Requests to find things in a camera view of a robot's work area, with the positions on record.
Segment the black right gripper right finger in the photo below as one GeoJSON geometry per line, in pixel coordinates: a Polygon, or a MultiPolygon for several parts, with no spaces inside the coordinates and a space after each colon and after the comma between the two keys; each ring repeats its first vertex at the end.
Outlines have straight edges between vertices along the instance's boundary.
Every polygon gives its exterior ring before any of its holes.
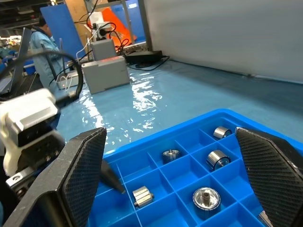
{"type": "Polygon", "coordinates": [[[287,140],[237,127],[250,185],[275,227],[303,225],[303,157],[287,140]]]}

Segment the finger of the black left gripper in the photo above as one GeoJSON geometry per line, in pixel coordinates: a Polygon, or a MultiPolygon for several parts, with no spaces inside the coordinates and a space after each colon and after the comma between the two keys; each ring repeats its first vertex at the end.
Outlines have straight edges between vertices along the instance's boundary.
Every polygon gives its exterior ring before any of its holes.
{"type": "Polygon", "coordinates": [[[125,188],[122,186],[118,176],[114,170],[110,167],[109,163],[106,160],[102,160],[101,169],[100,169],[100,180],[102,183],[107,186],[119,191],[121,194],[125,194],[125,188]]]}

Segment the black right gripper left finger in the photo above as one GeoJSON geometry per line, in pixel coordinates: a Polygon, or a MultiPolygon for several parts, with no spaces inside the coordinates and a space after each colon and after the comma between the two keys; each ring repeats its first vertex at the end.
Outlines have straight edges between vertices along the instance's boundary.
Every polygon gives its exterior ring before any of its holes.
{"type": "Polygon", "coordinates": [[[5,227],[84,227],[98,188],[106,128],[70,139],[44,170],[27,167],[7,180],[19,203],[5,227]]]}

